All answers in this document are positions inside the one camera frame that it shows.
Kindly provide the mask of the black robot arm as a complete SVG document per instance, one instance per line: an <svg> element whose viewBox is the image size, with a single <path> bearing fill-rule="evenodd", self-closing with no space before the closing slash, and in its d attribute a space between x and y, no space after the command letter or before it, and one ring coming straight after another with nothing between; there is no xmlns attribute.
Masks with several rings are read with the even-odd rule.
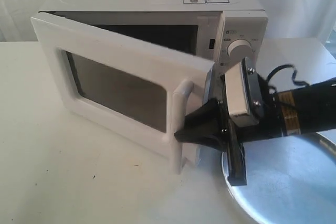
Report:
<svg viewBox="0 0 336 224"><path fill-rule="evenodd" d="M211 98L187 115L176 140L226 152L227 180L243 186L245 143L334 129L335 79L311 85L298 81L294 71L295 88L279 92L269 82L286 68L278 66L263 78L250 59L243 59L220 77L222 98Z"/></svg>

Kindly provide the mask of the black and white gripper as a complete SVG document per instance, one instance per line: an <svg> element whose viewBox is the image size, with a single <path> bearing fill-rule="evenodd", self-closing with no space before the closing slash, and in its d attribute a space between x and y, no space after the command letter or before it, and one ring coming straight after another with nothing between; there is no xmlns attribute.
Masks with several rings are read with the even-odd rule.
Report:
<svg viewBox="0 0 336 224"><path fill-rule="evenodd" d="M279 113L269 87L247 58L226 72L209 67L204 84L204 105L188 114L174 133L179 143L227 149L231 186L245 186L243 143L282 135Z"/></svg>

